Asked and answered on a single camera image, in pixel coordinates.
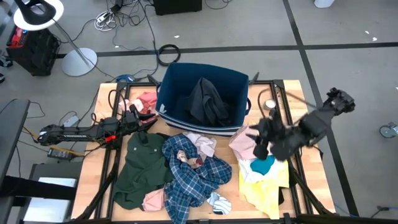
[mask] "yellow wire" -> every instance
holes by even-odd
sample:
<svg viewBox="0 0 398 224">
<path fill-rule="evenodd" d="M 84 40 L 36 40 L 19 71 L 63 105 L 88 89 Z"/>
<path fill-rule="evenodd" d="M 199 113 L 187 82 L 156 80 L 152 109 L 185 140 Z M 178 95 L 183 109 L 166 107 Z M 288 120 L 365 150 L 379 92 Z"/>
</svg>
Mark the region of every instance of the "yellow wire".
<svg viewBox="0 0 398 224">
<path fill-rule="evenodd" d="M 24 127 L 24 129 L 25 129 L 27 132 L 29 132 L 31 135 L 33 135 L 33 137 L 35 137 L 36 139 L 39 138 L 38 135 L 36 135 L 34 132 L 30 131 L 29 129 L 27 129 L 27 128 L 25 128 L 25 127 Z M 51 149 L 56 149 L 56 150 L 59 150 L 59 151 L 70 152 L 70 153 L 72 153 L 72 154 L 74 154 L 74 155 L 77 155 L 77 156 L 84 156 L 83 153 L 75 152 L 75 151 L 72 151 L 72 150 L 69 150 L 69 149 L 60 148 L 60 147 L 57 147 L 57 146 L 50 146 L 50 148 L 51 148 Z"/>
</svg>

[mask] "dark green shirt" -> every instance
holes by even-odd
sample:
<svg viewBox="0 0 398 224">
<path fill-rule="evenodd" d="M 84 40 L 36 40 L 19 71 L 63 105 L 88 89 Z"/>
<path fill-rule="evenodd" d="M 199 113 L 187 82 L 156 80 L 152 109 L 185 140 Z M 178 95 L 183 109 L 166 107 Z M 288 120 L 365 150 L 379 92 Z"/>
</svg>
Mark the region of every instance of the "dark green shirt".
<svg viewBox="0 0 398 224">
<path fill-rule="evenodd" d="M 126 164 L 115 183 L 114 201 L 129 210 L 142 208 L 145 194 L 161 189 L 173 178 L 162 153 L 164 138 L 158 134 L 142 135 L 147 137 L 147 143 L 140 141 L 139 133 L 129 140 Z"/>
</svg>

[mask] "yellow cloth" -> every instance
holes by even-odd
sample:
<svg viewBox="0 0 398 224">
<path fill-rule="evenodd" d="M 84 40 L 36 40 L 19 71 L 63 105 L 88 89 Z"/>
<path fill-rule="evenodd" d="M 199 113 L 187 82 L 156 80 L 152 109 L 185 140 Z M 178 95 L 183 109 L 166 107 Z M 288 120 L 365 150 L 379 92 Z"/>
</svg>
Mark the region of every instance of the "yellow cloth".
<svg viewBox="0 0 398 224">
<path fill-rule="evenodd" d="M 239 191 L 246 200 L 256 208 L 266 213 L 270 219 L 279 219 L 279 187 L 289 187 L 289 170 L 287 161 L 279 170 L 278 178 L 266 179 L 256 183 L 243 181 L 239 172 Z"/>
</svg>

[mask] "blue laundry basket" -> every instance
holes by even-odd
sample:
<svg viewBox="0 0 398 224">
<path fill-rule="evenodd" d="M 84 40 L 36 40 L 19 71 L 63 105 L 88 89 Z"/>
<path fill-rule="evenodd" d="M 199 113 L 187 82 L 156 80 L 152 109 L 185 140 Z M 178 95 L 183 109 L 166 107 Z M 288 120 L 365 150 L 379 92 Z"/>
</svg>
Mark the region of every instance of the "blue laundry basket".
<svg viewBox="0 0 398 224">
<path fill-rule="evenodd" d="M 190 123 L 190 115 L 185 110 L 188 97 L 200 78 L 214 84 L 221 99 L 229 104 L 228 127 L 199 126 Z M 197 63 L 172 63 L 169 65 L 163 82 L 158 86 L 156 111 L 169 126 L 205 134 L 232 136 L 243 124 L 244 117 L 251 108 L 248 99 L 249 77 L 241 72 L 214 65 Z"/>
</svg>

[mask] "white sock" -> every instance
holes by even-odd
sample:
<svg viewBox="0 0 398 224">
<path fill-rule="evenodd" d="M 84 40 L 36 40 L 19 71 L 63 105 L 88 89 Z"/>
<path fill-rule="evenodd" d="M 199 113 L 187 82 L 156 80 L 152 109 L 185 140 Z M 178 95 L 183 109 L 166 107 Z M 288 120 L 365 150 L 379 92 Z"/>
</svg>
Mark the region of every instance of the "white sock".
<svg viewBox="0 0 398 224">
<path fill-rule="evenodd" d="M 212 192 L 207 202 L 213 206 L 213 212 L 217 215 L 227 215 L 232 209 L 231 202 L 216 192 Z"/>
</svg>

